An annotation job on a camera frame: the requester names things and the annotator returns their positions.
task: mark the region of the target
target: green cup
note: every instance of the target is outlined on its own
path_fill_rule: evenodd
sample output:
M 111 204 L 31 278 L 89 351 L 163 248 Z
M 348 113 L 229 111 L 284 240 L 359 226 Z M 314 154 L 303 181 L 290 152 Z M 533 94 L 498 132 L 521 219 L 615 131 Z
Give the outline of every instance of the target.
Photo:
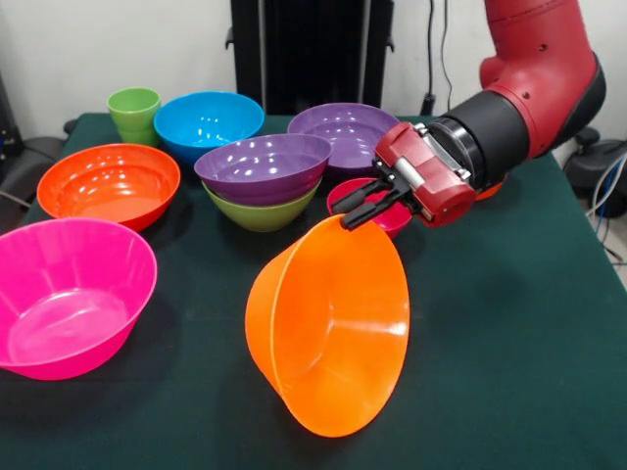
M 124 88 L 109 97 L 107 107 L 123 142 L 152 147 L 159 145 L 153 119 L 161 107 L 161 96 L 155 90 Z

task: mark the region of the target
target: plastic bowl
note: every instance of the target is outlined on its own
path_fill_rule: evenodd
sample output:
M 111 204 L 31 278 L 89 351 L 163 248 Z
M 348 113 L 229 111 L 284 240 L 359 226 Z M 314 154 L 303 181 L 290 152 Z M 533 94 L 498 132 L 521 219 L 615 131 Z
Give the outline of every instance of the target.
M 305 210 L 307 205 L 314 198 L 315 191 L 319 186 L 318 183 L 309 193 L 306 193 L 290 203 L 276 206 L 253 207 L 242 206 L 226 201 L 210 190 L 205 183 L 202 184 L 207 190 L 209 197 L 224 215 L 242 228 L 252 232 L 273 232 L 288 225 Z
M 52 166 L 37 187 L 51 216 L 92 217 L 143 230 L 168 208 L 180 184 L 165 152 L 136 144 L 92 147 Z
M 333 214 L 332 207 L 336 201 L 339 201 L 344 196 L 360 189 L 370 181 L 374 181 L 374 178 L 351 179 L 333 188 L 326 198 L 326 208 L 329 213 Z M 376 203 L 381 201 L 386 194 L 387 191 L 371 194 L 365 198 L 365 201 L 367 203 Z M 377 216 L 374 221 L 383 230 L 385 230 L 385 233 L 387 233 L 391 239 L 394 239 L 401 232 L 401 230 L 403 230 L 411 222 L 411 212 L 401 203 L 396 203 L 386 212 Z
M 137 233 L 106 220 L 46 220 L 0 237 L 0 367 L 64 380 L 109 360 L 157 282 Z
M 265 113 L 254 100 L 226 91 L 176 98 L 155 115 L 155 130 L 172 155 L 189 165 L 211 149 L 255 135 Z
M 496 196 L 497 193 L 499 193 L 499 191 L 501 191 L 501 188 L 503 188 L 503 185 L 506 182 L 506 179 L 507 179 L 507 175 L 503 178 L 503 181 L 501 181 L 500 183 L 497 183 L 494 186 L 486 189 L 484 192 L 479 193 L 477 195 L 477 201 L 486 201 L 486 200 Z
M 407 277 L 394 244 L 372 221 L 351 232 L 339 217 L 262 270 L 245 319 L 257 366 L 292 415 L 329 438 L 355 433 L 381 411 L 410 333 Z
M 375 148 L 399 120 L 359 103 L 331 103 L 309 108 L 295 116 L 289 133 L 317 135 L 333 146 L 329 168 L 336 173 L 370 174 Z
M 331 145 L 320 137 L 276 134 L 210 151 L 194 170 L 227 201 L 272 206 L 300 198 L 322 178 Z

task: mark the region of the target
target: pink bowl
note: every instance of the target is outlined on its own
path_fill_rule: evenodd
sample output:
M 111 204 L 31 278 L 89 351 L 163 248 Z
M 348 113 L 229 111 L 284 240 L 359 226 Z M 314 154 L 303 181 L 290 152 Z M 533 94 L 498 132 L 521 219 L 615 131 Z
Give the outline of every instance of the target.
M 328 197 L 326 198 L 326 208 L 328 209 L 329 213 L 333 213 L 332 207 L 336 201 L 339 201 L 344 196 L 347 196 L 353 191 L 360 189 L 362 186 L 369 183 L 370 181 L 374 181 L 374 178 L 350 179 L 333 188 L 333 190 L 331 190 Z M 371 194 L 370 196 L 365 198 L 365 200 L 369 203 L 376 203 L 377 201 L 381 201 L 385 194 L 385 191 Z M 394 239 L 401 232 L 401 230 L 403 230 L 408 225 L 408 223 L 411 222 L 411 212 L 401 203 L 396 203 L 386 212 L 376 217 L 374 221 L 383 230 L 385 230 L 385 233 L 388 234 L 388 237 Z
M 64 380 L 109 360 L 157 283 L 136 232 L 88 218 L 46 220 L 0 237 L 0 368 Z

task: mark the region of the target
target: cable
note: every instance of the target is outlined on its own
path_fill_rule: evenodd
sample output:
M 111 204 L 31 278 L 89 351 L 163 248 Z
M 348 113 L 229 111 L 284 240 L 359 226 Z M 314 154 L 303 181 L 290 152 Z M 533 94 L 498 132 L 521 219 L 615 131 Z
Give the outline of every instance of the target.
M 616 271 L 620 271 L 623 268 L 623 266 L 627 266 L 627 262 L 625 261 L 613 262 L 611 265 L 616 268 Z
M 14 203 L 17 203 L 20 206 L 23 206 L 23 207 L 25 207 L 27 209 L 30 209 L 30 204 L 29 203 L 27 203 L 26 201 L 23 201 L 22 199 L 17 198 L 17 197 L 15 197 L 15 196 L 13 196 L 13 195 L 11 195 L 9 193 L 5 193 L 4 191 L 0 191 L 0 196 L 3 196 L 3 197 L 7 198 L 10 201 L 13 201 Z
M 433 30 L 434 0 L 429 0 L 429 26 L 427 27 L 427 60 L 429 62 L 429 95 L 433 95 L 433 47 L 431 45 L 431 32 Z
M 611 193 L 614 191 L 614 189 L 616 189 L 616 185 L 618 184 L 618 181 L 620 180 L 620 176 L 622 175 L 623 168 L 625 167 L 626 164 L 627 164 L 627 155 L 618 157 L 614 161 L 613 164 L 607 167 L 607 169 L 601 175 L 601 178 L 599 178 L 599 182 L 597 183 L 597 187 L 595 188 L 595 193 L 592 199 L 592 208 L 586 212 L 586 216 L 590 216 L 590 215 L 592 216 L 593 223 L 595 221 L 595 212 L 597 211 L 598 208 L 600 208 L 605 203 L 605 201 L 609 199 L 609 196 L 611 196 Z M 614 178 L 614 181 L 612 182 L 611 186 L 609 187 L 605 195 L 601 198 L 600 201 L 598 201 L 599 193 L 601 192 L 601 186 L 603 185 L 603 182 L 605 181 L 609 173 L 617 165 L 618 165 L 618 171 L 616 171 L 616 177 Z
M 447 72 L 447 62 L 444 60 L 444 47 L 447 42 L 447 34 L 449 33 L 449 0 L 444 0 L 444 31 L 442 32 L 442 43 L 440 44 L 440 60 L 442 61 L 442 72 L 444 78 L 449 84 L 449 97 L 447 98 L 447 111 L 451 110 L 451 97 L 453 95 L 453 83 Z
M 605 185 L 603 186 L 603 195 L 607 194 L 611 183 L 614 181 L 614 177 L 616 176 L 616 168 L 613 168 L 605 181 Z M 601 206 L 601 213 L 599 214 L 599 224 L 597 225 L 597 233 L 601 230 L 601 224 L 603 223 L 603 218 L 605 217 L 605 212 L 607 211 L 607 201 L 603 203 Z
M 614 250 L 612 250 L 611 248 L 606 247 L 605 245 L 603 245 L 603 247 L 605 248 L 605 250 L 614 258 L 616 259 L 618 262 L 625 262 L 625 260 L 623 259 L 623 257 L 621 255 L 619 255 L 617 252 L 615 252 Z
M 427 60 L 429 62 L 429 89 L 422 99 L 422 108 L 420 114 L 422 116 L 433 116 L 433 107 L 435 106 L 435 96 L 433 95 L 433 46 L 431 44 L 431 36 L 433 32 L 433 15 L 435 12 L 434 0 L 429 1 L 429 26 L 427 27 Z
M 603 238 L 601 238 L 601 243 L 603 245 L 605 245 L 608 235 L 609 235 L 609 218 L 606 218 L 605 219 L 605 233 L 603 234 Z

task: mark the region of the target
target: wall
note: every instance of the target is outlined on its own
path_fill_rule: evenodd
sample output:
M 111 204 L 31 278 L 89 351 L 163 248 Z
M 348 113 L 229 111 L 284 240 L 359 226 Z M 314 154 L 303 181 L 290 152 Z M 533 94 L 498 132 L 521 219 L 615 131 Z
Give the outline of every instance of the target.
M 151 86 L 235 90 L 228 0 L 0 0 L 0 72 L 25 137 Z
M 589 35 L 609 86 L 595 120 L 607 137 L 627 134 L 624 111 L 627 2 L 580 0 Z M 434 29 L 436 112 L 444 110 L 439 38 L 442 0 Z M 478 67 L 494 53 L 483 0 L 451 0 L 446 63 L 457 103 L 479 90 Z M 386 67 L 383 107 L 415 114 L 426 91 L 427 0 L 396 0 L 397 52 Z M 65 120 L 84 111 L 106 111 L 117 88 L 144 84 L 165 101 L 189 91 L 235 89 L 229 0 L 0 0 L 0 71 L 23 134 L 62 134 Z

